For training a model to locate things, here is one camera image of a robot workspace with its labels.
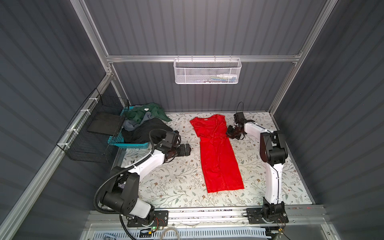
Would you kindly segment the red t shirt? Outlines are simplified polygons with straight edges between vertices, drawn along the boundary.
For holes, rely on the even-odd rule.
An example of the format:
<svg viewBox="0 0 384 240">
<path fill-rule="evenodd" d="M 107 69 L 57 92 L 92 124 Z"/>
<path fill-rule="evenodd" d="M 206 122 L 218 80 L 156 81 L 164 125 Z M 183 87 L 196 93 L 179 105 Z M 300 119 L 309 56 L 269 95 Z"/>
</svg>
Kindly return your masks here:
<svg viewBox="0 0 384 240">
<path fill-rule="evenodd" d="M 200 139 L 201 165 L 208 193 L 243 190 L 244 183 L 235 153 L 226 134 L 223 115 L 190 120 Z"/>
</svg>

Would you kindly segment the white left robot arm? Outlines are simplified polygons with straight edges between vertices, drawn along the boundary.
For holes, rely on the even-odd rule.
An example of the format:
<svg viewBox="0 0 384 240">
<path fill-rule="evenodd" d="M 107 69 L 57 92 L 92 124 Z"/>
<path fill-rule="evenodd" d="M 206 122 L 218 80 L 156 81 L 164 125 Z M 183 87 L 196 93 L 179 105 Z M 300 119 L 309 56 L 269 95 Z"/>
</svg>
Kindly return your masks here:
<svg viewBox="0 0 384 240">
<path fill-rule="evenodd" d="M 93 205 L 102 214 L 118 214 L 151 223 L 155 207 L 139 198 L 141 180 L 155 168 L 170 163 L 176 157 L 191 154 L 190 144 L 182 144 L 178 132 L 155 129 L 149 132 L 151 151 L 126 167 L 114 167 L 108 179 L 97 189 Z"/>
</svg>

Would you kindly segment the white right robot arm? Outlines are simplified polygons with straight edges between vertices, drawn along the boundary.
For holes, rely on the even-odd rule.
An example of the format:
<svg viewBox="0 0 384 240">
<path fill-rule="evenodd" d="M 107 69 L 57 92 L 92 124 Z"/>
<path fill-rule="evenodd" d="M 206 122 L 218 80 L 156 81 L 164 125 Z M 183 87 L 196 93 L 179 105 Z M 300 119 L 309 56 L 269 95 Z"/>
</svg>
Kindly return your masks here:
<svg viewBox="0 0 384 240">
<path fill-rule="evenodd" d="M 247 120 L 244 113 L 234 114 L 234 125 L 227 129 L 230 139 L 242 140 L 246 135 L 256 137 L 260 143 L 259 152 L 266 169 L 266 192 L 263 198 L 262 218 L 272 222 L 285 214 L 282 198 L 283 167 L 288 158 L 285 135 L 281 131 L 268 130 L 253 120 Z"/>
</svg>

